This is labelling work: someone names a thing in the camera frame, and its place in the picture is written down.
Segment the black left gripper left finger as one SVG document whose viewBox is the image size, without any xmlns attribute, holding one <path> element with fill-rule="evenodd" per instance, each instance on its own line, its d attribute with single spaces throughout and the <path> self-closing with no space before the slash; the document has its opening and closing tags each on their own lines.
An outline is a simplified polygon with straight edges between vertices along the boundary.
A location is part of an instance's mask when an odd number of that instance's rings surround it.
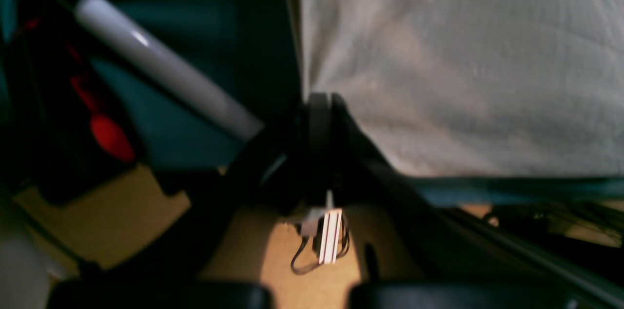
<svg viewBox="0 0 624 309">
<path fill-rule="evenodd" d="M 159 287 L 259 283 L 272 231 L 300 198 L 298 188 L 287 187 L 288 163 L 305 111 L 294 100 L 243 147 L 225 175 L 199 175 L 183 216 L 137 255 L 103 272 L 100 281 Z"/>
</svg>

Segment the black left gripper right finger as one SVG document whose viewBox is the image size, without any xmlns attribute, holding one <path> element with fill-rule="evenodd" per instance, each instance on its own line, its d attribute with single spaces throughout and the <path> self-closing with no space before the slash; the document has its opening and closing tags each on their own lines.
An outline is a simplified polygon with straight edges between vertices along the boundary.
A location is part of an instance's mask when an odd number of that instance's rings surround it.
<svg viewBox="0 0 624 309">
<path fill-rule="evenodd" d="M 332 191 L 363 252 L 352 295 L 534 295 L 537 280 L 459 231 L 393 169 L 333 94 L 308 99 L 315 192 Z"/>
</svg>

